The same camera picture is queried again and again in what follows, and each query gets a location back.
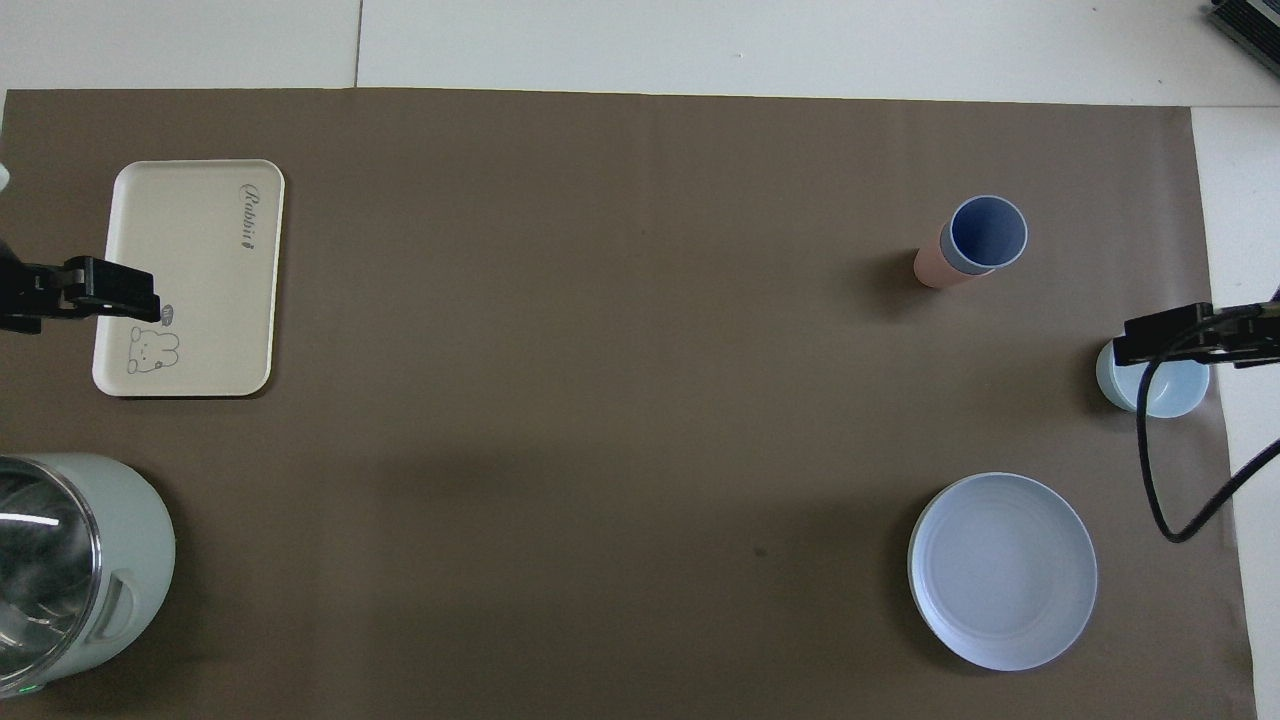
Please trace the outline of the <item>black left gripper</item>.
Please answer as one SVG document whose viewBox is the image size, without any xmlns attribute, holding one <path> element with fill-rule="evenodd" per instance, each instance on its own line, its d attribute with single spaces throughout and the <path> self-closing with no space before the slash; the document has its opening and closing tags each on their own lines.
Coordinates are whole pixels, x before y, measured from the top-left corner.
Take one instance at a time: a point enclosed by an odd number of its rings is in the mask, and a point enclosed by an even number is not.
<svg viewBox="0 0 1280 720">
<path fill-rule="evenodd" d="M 163 305 L 154 275 L 132 266 L 90 256 L 72 258 L 63 269 L 1 260 L 3 331 L 38 334 L 45 319 L 68 316 L 155 323 L 163 319 Z"/>
</svg>

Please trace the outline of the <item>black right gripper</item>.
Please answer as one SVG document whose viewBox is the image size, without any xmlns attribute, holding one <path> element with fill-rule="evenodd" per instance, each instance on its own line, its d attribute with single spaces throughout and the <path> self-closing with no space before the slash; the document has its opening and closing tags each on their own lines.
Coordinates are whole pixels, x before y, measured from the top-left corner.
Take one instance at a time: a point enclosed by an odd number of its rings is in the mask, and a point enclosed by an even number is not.
<svg viewBox="0 0 1280 720">
<path fill-rule="evenodd" d="M 1190 361 L 1199 365 L 1231 364 L 1234 368 L 1266 366 L 1279 363 L 1279 301 L 1221 307 L 1194 302 L 1123 323 L 1123 333 L 1112 338 L 1112 360 L 1117 366 L 1152 363 L 1172 341 L 1213 315 L 1212 334 L 1199 331 L 1165 356 L 1166 363 Z"/>
</svg>

